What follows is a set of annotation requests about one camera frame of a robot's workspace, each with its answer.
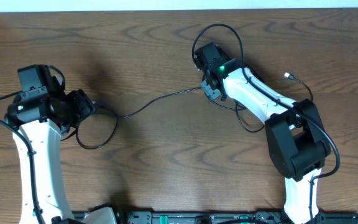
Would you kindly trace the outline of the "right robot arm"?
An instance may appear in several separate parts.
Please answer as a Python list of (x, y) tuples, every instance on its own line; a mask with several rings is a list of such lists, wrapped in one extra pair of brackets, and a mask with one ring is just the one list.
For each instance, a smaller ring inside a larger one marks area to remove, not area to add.
[(331, 153), (316, 105), (277, 93), (212, 42), (195, 50), (193, 61), (204, 73), (201, 88), (210, 100), (230, 97), (263, 122), (270, 158), (285, 178), (285, 214), (292, 223), (310, 223), (319, 212), (310, 180), (320, 175)]

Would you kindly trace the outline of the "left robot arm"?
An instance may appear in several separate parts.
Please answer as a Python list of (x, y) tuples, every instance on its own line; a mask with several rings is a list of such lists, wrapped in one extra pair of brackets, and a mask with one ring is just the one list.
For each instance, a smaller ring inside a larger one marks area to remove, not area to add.
[(13, 128), (21, 167), (20, 222), (67, 222), (74, 215), (65, 195), (60, 141), (96, 108), (81, 89), (65, 93), (65, 77), (52, 65), (31, 65), (17, 73), (22, 91), (5, 120)]

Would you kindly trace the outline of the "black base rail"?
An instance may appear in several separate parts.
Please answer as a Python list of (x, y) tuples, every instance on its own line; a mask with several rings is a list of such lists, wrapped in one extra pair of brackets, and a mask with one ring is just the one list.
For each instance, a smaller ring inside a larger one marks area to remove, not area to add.
[(271, 223), (291, 224), (289, 216), (284, 210), (258, 210), (254, 212), (156, 212), (151, 208), (132, 208), (124, 210), (110, 203), (98, 205), (87, 211), (74, 211), (75, 220), (82, 221), (98, 208), (108, 207), (116, 218), (117, 223), (133, 224), (197, 224), (222, 223), (235, 221), (236, 223)]

